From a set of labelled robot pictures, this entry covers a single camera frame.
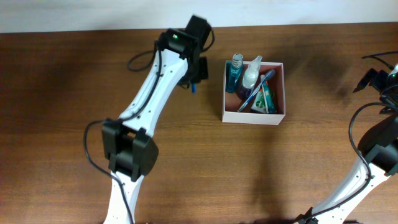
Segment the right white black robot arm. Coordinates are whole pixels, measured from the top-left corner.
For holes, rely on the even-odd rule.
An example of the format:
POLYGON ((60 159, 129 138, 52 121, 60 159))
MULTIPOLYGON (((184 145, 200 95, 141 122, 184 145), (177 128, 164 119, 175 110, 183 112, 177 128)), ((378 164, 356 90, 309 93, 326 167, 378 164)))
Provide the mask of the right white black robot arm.
POLYGON ((316 207, 301 214, 295 223, 348 223, 346 218, 375 187, 397 174, 397 66, 389 73, 370 69, 354 89, 371 86, 380 101, 358 108, 349 123, 348 136, 358 158, 349 174, 333 193, 316 207), (358 144, 353 139, 353 125, 362 110, 381 106, 389 116, 370 128, 358 144))

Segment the white pink-lined open box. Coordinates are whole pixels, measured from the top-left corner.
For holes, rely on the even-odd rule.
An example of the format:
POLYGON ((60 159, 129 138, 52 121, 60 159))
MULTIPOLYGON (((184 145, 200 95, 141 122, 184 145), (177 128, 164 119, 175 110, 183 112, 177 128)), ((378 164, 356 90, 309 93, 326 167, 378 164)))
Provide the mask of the white pink-lined open box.
POLYGON ((276 71, 276 75, 268 81, 269 89, 274 93, 274 103, 277 109, 276 114, 255 113, 251 110, 254 99, 242 110, 238 108, 243 103, 236 93, 227 93, 225 91, 228 81, 228 70, 230 60, 225 62, 223 74, 223 105, 222 122, 225 123, 243 123, 243 124, 265 124, 279 125, 286 115, 285 106, 285 83, 284 83, 284 64, 281 62, 262 62, 260 74, 266 73, 270 69, 276 71))

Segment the teal mouthwash bottle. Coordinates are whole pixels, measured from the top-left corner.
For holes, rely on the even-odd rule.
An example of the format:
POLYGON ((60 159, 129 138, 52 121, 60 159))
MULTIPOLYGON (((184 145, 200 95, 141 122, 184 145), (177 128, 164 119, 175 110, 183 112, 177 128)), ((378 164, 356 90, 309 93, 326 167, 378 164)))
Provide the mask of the teal mouthwash bottle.
POLYGON ((226 84, 226 91, 234 93, 238 88, 238 82, 243 70, 243 55, 234 54, 229 63, 228 82, 226 84))

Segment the green soap box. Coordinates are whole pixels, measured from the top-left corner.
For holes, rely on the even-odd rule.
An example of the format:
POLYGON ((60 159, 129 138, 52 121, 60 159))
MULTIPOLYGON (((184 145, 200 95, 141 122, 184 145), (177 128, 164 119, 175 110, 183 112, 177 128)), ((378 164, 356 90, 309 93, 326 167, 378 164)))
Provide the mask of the green soap box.
POLYGON ((259 90, 254 98, 251 110, 255 113, 267 114, 266 101, 262 90, 259 90))

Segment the white green toothpaste tube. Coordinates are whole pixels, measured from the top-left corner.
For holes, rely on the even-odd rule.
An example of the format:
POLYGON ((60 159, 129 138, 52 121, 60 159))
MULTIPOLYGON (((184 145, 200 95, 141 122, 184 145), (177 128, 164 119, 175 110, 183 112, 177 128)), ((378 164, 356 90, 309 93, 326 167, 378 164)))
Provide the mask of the white green toothpaste tube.
POLYGON ((276 114, 277 110, 274 106, 274 102, 272 99, 272 94, 269 90, 269 87, 267 85, 267 81, 266 81, 266 76, 265 75, 261 75, 261 87, 262 87, 262 93, 263 93, 263 97, 264 97, 264 107, 265 107, 265 111, 267 114, 276 114))

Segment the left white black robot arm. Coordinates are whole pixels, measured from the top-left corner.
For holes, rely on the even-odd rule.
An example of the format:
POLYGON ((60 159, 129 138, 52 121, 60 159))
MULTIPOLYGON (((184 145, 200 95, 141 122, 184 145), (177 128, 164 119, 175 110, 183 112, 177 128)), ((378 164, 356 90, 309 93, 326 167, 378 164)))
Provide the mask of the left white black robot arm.
POLYGON ((202 53, 214 32, 206 19, 192 16, 184 29, 167 29, 155 42, 150 72, 131 104, 116 120, 102 124, 104 156, 112 179, 105 223, 134 223, 144 177, 159 155, 153 135, 157 120, 175 86, 191 88, 208 79, 202 53))

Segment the purple foam pump bottle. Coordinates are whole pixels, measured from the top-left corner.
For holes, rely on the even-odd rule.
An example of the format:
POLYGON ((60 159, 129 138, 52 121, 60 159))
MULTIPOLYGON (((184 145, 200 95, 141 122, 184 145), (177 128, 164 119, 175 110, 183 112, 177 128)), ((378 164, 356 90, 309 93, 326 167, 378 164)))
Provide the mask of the purple foam pump bottle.
POLYGON ((261 61, 262 61, 262 55, 258 55, 253 61, 249 63, 247 69, 245 70, 241 82, 241 88, 239 90, 240 99, 247 100, 252 94, 252 91, 259 76, 261 61))

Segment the blue white toothbrush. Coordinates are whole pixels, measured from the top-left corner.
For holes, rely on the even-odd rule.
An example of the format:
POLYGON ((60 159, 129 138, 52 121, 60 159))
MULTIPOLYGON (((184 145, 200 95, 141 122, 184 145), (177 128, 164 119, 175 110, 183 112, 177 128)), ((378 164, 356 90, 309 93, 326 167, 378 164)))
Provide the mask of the blue white toothbrush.
POLYGON ((261 75, 261 81, 258 84, 258 86, 252 91, 251 95, 246 99, 246 101, 239 107, 238 112, 241 112, 245 107, 248 105, 248 103, 251 101, 251 99, 257 94, 257 92, 260 90, 261 86, 265 84, 266 81, 271 79, 274 75, 276 74, 276 71, 274 69, 269 70, 265 75, 261 75))

